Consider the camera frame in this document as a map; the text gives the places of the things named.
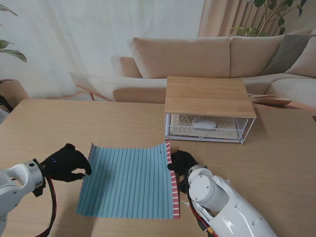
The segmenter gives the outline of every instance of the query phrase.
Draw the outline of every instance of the striped pattern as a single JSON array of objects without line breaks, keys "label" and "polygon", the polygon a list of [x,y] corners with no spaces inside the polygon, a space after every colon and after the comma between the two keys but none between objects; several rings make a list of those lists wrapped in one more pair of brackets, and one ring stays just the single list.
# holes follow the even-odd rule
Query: striped pattern
[{"label": "striped pattern", "polygon": [[77,213],[112,218],[179,219],[170,142],[147,149],[91,146],[92,175],[82,184]]}]

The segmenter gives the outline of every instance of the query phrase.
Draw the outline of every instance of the gray pillow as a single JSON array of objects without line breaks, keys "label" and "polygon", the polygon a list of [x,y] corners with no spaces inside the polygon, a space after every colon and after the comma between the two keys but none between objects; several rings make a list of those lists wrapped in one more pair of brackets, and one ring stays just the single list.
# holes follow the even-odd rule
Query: gray pillow
[{"label": "gray pillow", "polygon": [[277,48],[276,53],[273,55],[266,69],[263,70],[261,75],[284,73],[290,69],[296,60],[301,56],[308,41],[313,36],[316,35],[285,35],[279,47]]}]

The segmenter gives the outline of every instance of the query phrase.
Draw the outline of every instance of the white curtain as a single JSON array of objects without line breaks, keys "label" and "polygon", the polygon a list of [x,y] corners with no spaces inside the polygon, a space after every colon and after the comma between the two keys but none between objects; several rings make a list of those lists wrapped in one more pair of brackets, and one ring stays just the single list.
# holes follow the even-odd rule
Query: white curtain
[{"label": "white curtain", "polygon": [[0,53],[0,79],[18,79],[30,97],[73,94],[69,72],[110,75],[132,37],[194,38],[204,0],[2,0],[0,39],[27,63]]}]

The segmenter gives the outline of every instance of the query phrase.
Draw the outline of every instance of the black glove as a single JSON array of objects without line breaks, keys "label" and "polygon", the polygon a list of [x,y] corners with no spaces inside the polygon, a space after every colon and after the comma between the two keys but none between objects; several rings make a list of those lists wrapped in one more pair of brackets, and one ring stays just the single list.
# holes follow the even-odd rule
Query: black glove
[{"label": "black glove", "polygon": [[174,170],[174,172],[180,176],[183,175],[187,169],[198,164],[190,153],[184,151],[172,153],[171,160],[172,164],[168,165],[168,169]]},{"label": "black glove", "polygon": [[80,151],[76,151],[74,145],[69,143],[39,165],[44,176],[65,182],[72,182],[84,177],[82,173],[72,173],[76,169],[85,169],[87,175],[92,173],[88,160]]}]

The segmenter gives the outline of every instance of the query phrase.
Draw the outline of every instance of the wire basket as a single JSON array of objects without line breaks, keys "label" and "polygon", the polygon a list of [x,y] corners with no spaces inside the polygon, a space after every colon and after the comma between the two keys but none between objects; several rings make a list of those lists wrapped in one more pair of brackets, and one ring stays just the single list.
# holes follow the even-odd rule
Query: wire basket
[{"label": "wire basket", "polygon": [[[216,128],[196,128],[192,125],[193,118],[202,117],[216,122]],[[165,115],[165,138],[178,140],[197,140],[215,142],[243,143],[246,137],[248,118]]]}]

